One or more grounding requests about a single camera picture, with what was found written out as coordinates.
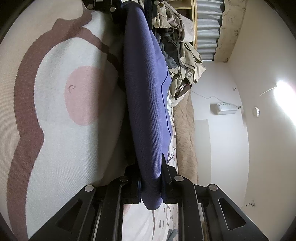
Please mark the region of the purple blue garment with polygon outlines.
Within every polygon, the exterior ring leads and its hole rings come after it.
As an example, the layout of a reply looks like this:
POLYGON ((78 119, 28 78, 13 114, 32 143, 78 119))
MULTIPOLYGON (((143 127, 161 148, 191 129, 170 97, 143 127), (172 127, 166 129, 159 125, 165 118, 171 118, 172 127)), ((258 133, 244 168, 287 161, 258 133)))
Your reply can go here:
POLYGON ((171 77, 158 41, 149 29, 142 7, 127 1, 123 66, 128 112, 137 161, 142 175, 142 200, 149 210, 159 208, 162 160, 168 159, 172 129, 167 109, 171 77))

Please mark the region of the beige crumpled garment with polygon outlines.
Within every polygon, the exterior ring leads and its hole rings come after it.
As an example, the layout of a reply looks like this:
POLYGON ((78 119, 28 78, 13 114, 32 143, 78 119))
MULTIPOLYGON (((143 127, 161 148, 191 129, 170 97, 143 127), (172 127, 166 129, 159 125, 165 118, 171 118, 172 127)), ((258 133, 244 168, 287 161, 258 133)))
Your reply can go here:
POLYGON ((192 46, 190 34, 186 31, 183 16, 166 1, 157 6, 157 16, 152 20, 154 34, 168 32, 173 39, 181 44, 181 62, 185 68, 168 68, 171 76, 170 98, 180 101, 183 96, 197 83, 206 68, 201 55, 192 46))

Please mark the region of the wooden headboard shelf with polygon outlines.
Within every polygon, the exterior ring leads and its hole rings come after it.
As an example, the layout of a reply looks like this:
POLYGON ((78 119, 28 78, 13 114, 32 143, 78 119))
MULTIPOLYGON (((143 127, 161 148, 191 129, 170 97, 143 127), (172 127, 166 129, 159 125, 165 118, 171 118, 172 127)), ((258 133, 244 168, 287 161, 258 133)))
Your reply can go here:
POLYGON ((186 31, 190 34, 192 46, 197 48, 197 1, 183 0, 183 1, 168 1, 169 4, 183 16, 186 24, 186 31))

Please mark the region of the dark grey garment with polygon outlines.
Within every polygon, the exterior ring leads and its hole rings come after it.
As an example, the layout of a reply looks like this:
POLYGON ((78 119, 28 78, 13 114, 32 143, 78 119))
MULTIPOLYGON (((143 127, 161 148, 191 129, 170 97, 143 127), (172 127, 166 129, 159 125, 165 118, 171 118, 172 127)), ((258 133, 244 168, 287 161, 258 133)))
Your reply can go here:
POLYGON ((185 68, 184 64, 181 62, 181 44, 175 41, 172 35, 170 35, 168 32, 156 33, 155 36, 168 68, 185 68))

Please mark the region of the white grey curtain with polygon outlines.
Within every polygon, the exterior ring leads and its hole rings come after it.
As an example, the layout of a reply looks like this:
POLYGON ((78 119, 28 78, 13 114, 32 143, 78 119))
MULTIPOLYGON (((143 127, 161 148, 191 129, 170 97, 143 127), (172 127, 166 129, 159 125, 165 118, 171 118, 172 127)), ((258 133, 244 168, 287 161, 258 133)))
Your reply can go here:
POLYGON ((224 9, 224 1, 197 1, 197 52, 204 61, 214 60, 224 9))

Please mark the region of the tan fluffy blanket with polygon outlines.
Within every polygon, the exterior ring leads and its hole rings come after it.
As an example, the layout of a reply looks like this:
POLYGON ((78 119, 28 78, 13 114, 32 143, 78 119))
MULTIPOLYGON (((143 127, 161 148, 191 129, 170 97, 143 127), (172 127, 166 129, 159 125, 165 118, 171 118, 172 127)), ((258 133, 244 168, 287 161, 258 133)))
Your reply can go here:
POLYGON ((193 184, 198 183, 198 160, 195 152, 195 121, 191 94, 173 108, 176 130, 178 173, 193 184))

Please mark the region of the bear pattern bed sheet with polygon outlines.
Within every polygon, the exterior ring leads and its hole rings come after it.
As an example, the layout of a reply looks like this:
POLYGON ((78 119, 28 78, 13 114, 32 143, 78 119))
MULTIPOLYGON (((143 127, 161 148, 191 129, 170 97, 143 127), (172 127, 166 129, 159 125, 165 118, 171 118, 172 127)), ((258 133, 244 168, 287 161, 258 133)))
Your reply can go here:
POLYGON ((123 10, 83 1, 1 1, 1 240, 30 238, 87 185, 126 171, 122 240, 176 240, 178 207, 149 210, 124 74, 123 10))

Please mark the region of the white smoke detector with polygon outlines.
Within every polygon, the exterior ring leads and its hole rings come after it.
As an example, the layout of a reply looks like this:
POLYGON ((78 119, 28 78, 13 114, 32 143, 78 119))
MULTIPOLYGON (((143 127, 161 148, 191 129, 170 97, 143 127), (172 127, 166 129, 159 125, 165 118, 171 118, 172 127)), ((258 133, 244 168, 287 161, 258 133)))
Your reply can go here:
POLYGON ((258 118, 260 116, 260 110, 259 110, 259 108, 255 106, 252 109, 252 114, 253 114, 254 117, 258 118))

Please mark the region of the bright ceiling lamp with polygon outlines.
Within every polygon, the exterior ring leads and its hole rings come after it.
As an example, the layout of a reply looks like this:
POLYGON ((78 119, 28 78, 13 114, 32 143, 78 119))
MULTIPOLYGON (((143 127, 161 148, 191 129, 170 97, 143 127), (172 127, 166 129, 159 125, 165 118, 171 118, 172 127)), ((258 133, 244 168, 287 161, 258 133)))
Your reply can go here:
POLYGON ((286 81, 279 80, 274 87, 264 91, 260 97, 273 91, 277 105, 282 109, 295 109, 295 89, 286 81))

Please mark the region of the white wall air conditioner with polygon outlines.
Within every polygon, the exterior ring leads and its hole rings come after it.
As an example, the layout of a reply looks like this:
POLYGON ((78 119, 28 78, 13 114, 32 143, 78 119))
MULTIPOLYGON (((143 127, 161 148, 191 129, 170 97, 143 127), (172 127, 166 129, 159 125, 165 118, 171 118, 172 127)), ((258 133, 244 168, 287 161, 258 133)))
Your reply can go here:
POLYGON ((210 104, 210 110, 215 115, 235 114, 239 109, 241 109, 241 106, 236 106, 227 102, 210 104))

